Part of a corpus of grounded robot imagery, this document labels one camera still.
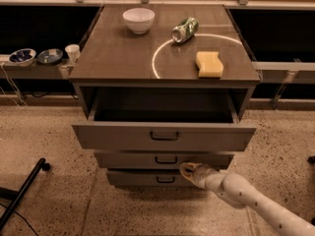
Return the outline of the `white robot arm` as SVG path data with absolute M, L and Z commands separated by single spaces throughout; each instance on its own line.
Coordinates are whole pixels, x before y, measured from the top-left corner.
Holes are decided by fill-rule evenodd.
M 196 187 L 212 191 L 235 208 L 251 207 L 281 236 L 315 236 L 315 226 L 260 193 L 236 173 L 220 173 L 207 164 L 184 162 L 181 175 Z

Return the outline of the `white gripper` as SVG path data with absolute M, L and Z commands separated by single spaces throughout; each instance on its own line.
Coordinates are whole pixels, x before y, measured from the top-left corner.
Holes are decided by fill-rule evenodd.
M 184 162 L 179 166 L 181 175 L 198 188 L 209 191 L 223 191 L 223 180 L 226 173 L 216 172 L 215 169 L 204 163 Z

